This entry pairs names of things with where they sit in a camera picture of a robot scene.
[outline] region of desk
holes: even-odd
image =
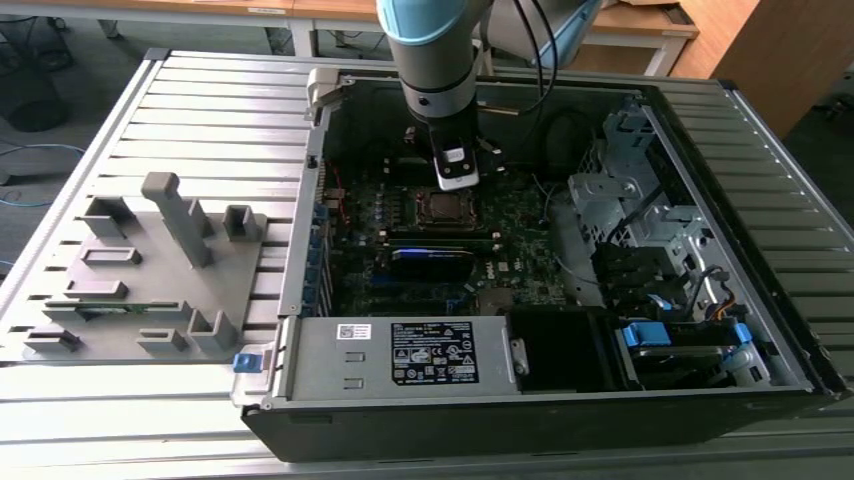
[[[0,13],[288,28],[300,57],[316,56],[316,30],[380,31],[376,0],[0,0]],[[616,5],[599,12],[584,43],[655,50],[644,74],[664,76],[696,35],[657,8]]]
[[[297,56],[314,56],[314,30],[381,31],[374,0],[293,0],[288,17]],[[599,12],[584,44],[653,49],[644,75],[665,76],[697,33],[693,25],[672,23],[659,8],[615,5]]]

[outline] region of power supply label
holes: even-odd
[[[470,322],[392,323],[390,362],[397,385],[477,383]]]

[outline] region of trash bin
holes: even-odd
[[[65,121],[68,107],[31,49],[26,47],[29,34],[18,37],[14,32],[25,24],[25,21],[0,22],[0,117],[21,132],[41,132]],[[10,32],[5,28],[9,25],[14,25]],[[60,57],[42,56],[45,60],[50,58]]]
[[[26,51],[45,72],[55,72],[74,62],[60,24],[64,25],[64,20],[50,17],[0,15],[0,35]]]

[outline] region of gray 3d printed holder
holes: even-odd
[[[178,184],[173,173],[145,177],[160,213],[92,198],[80,219],[93,235],[43,303],[51,323],[29,331],[30,360],[228,361],[238,351],[266,217],[246,205],[205,215]]]

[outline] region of slotted metal surface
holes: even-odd
[[[193,52],[172,52],[165,62],[144,63],[3,285],[3,322],[39,317],[35,302],[26,299],[47,294],[64,282],[61,269],[88,235],[85,225],[73,220],[85,196],[126,195],[132,208],[153,210],[138,195],[141,178],[150,170],[170,170],[182,177],[181,194],[200,197],[206,211],[221,211],[238,201],[272,219],[245,332],[256,341],[269,338],[265,328],[276,323],[308,133],[306,74],[314,66],[340,63]],[[380,62],[345,67],[392,69]],[[521,70],[504,73],[529,75]],[[796,308],[843,375],[854,378],[849,231],[737,95],[707,81],[565,78],[653,84],[661,89]],[[548,457],[290,465],[272,457],[242,426],[228,400],[230,383],[224,365],[0,369],[0,463],[5,468],[34,469],[0,476],[25,478],[43,473],[35,467],[55,465],[61,466],[50,469],[55,478],[341,473],[398,478],[854,453],[854,400],[848,400],[801,419],[752,425],[699,446]]]

